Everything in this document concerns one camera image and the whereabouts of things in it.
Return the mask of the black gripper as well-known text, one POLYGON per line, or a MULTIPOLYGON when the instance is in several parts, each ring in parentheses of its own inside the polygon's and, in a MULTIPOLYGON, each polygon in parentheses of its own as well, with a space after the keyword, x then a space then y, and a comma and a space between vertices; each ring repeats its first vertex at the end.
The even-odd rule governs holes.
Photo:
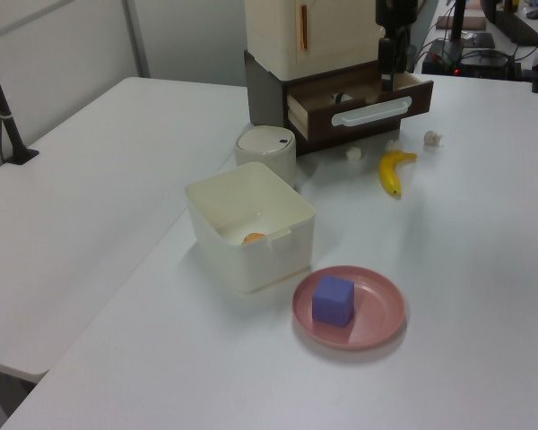
POLYGON ((392 90, 394 73, 408 70, 411 30, 417 21, 418 1, 376 0, 375 6, 376 24, 385 30, 385 39, 378 42, 377 54, 381 90, 392 90))

